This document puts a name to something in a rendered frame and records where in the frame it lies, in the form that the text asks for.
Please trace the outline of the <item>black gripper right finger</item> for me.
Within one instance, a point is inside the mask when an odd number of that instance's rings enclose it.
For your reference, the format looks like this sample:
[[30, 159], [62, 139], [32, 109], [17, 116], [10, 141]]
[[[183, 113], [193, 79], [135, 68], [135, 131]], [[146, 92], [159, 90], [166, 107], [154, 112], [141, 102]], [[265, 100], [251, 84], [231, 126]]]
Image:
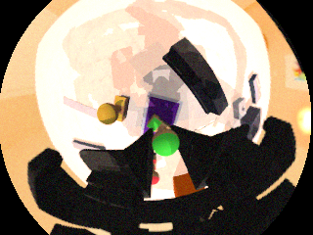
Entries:
[[249, 134], [249, 124], [236, 126], [226, 132], [216, 133], [214, 136], [206, 136], [203, 133], [196, 133], [187, 128], [171, 125], [172, 132], [179, 136], [179, 152], [183, 158], [184, 165], [189, 177], [195, 185], [196, 191], [207, 187], [206, 179], [219, 161], [220, 153], [226, 146], [234, 145], [236, 141], [243, 140]]

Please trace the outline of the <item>pale pink flat bar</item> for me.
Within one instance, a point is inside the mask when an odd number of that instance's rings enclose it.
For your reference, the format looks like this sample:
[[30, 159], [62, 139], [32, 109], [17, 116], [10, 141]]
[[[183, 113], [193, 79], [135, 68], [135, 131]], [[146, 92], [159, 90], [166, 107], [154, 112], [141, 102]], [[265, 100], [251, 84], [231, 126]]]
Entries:
[[72, 109], [81, 111], [83, 114], [90, 115], [90, 117], [98, 118], [97, 117], [98, 110], [90, 109], [90, 107], [81, 105], [81, 103], [71, 101], [70, 98], [64, 98], [63, 103], [64, 105], [71, 106]]

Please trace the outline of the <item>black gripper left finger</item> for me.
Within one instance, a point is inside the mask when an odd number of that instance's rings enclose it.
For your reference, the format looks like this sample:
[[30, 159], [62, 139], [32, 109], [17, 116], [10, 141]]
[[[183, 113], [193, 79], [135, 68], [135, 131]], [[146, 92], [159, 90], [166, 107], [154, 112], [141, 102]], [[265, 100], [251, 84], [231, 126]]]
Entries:
[[141, 134], [138, 140], [130, 144], [128, 148], [118, 149], [82, 149], [79, 157], [90, 171], [121, 173], [133, 180], [136, 188], [140, 189], [145, 199], [152, 198], [153, 181], [153, 149], [154, 130]]

